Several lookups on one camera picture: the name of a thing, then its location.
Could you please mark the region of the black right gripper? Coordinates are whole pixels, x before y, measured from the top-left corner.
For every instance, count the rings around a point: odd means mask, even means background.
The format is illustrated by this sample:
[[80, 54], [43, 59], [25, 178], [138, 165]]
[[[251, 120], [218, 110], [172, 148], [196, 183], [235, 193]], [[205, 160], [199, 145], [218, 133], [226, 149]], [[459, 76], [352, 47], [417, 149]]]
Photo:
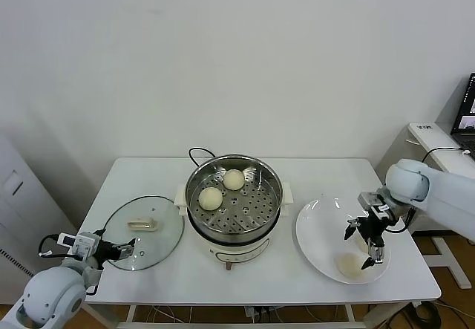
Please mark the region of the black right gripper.
[[387, 227], [392, 227], [397, 223], [393, 211], [386, 210], [379, 218], [371, 209], [366, 217], [351, 218], [347, 220], [347, 223], [344, 240], [348, 240], [357, 232], [368, 246], [368, 258], [362, 264], [361, 269], [365, 270], [375, 264], [382, 264], [385, 256], [382, 233]]

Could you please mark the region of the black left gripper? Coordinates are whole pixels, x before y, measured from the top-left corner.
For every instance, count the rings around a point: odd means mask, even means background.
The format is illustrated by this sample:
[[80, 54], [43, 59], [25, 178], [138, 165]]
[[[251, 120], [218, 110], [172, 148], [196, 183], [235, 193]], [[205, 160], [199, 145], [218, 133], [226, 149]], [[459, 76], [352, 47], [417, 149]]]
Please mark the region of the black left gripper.
[[[95, 238], [102, 238], [106, 229], [98, 229], [93, 232]], [[99, 240], [98, 246], [94, 253], [94, 258], [98, 263], [112, 260], [125, 259], [130, 257], [134, 252], [136, 239], [132, 238], [128, 243], [113, 244], [109, 241]]]

